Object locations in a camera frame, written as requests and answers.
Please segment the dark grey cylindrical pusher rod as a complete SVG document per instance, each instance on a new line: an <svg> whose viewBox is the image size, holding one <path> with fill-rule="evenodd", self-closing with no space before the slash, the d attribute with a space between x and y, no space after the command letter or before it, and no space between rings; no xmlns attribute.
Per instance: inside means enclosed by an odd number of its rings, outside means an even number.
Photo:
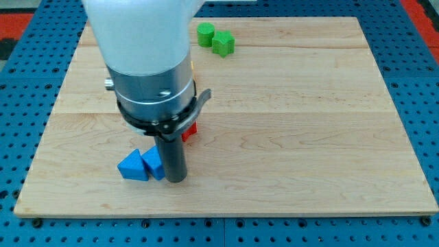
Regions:
<svg viewBox="0 0 439 247"><path fill-rule="evenodd" d="M171 141L154 137L156 147L164 169L165 178L171 183L182 182L187 176L187 164L182 137L179 135Z"/></svg>

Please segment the black clamp ring with lever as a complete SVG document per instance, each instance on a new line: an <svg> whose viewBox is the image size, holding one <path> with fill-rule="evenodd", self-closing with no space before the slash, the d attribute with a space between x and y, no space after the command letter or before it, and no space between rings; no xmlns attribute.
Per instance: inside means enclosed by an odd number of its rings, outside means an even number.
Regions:
<svg viewBox="0 0 439 247"><path fill-rule="evenodd" d="M206 89L198 97L193 97L182 112L163 121L143 121L129 115L117 99L117 107L129 126L136 128L141 135L160 137L165 141L173 141L186 132L198 118L203 105L211 98L211 89Z"/></svg>

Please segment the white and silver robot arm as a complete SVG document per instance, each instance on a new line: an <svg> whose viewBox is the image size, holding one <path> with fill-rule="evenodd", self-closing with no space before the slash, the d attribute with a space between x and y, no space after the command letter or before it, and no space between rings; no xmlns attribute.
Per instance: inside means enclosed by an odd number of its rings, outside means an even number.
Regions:
<svg viewBox="0 0 439 247"><path fill-rule="evenodd" d="M187 176L182 134L211 90L197 92L189 24L204 0L83 0L125 121L154 137L169 182Z"/></svg>

